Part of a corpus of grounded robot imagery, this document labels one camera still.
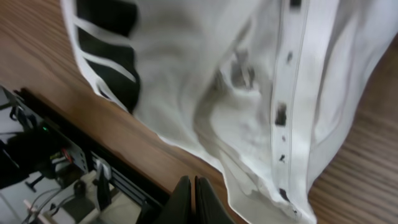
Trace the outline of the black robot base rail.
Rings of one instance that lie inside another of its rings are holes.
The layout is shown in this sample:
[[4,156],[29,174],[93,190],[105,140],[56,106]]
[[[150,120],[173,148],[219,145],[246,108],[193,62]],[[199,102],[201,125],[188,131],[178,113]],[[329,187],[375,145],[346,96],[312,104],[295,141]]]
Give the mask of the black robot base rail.
[[139,223],[154,221],[165,207],[169,193],[108,152],[57,111],[26,89],[8,91],[1,88],[6,102],[1,111],[9,111],[12,121],[22,130],[10,132],[1,141],[1,187],[8,187],[39,171],[40,178],[56,180],[66,187],[78,175],[98,171],[94,186],[99,188],[95,200],[100,208],[110,204],[114,186],[144,210]]

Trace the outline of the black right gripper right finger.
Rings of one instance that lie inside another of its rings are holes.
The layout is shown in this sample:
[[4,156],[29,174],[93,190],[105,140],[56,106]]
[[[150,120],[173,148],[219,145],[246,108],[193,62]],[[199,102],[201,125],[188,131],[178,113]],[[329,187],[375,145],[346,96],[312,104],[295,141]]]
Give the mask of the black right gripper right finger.
[[195,177],[195,210],[199,224],[235,224],[204,177]]

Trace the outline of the white t-shirt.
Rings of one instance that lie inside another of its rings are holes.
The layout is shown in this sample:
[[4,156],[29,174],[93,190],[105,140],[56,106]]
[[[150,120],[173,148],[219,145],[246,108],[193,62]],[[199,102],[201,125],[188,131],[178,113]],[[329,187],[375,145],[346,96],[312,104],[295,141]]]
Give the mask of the white t-shirt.
[[314,180],[397,34],[397,1],[62,0],[93,91],[219,170],[249,223],[315,223]]

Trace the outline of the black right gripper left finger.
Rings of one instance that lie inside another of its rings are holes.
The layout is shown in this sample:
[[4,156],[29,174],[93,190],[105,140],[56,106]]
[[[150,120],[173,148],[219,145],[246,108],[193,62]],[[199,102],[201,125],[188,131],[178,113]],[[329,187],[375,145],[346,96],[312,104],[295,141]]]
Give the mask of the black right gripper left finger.
[[183,176],[154,224],[187,224],[191,211],[191,182]]

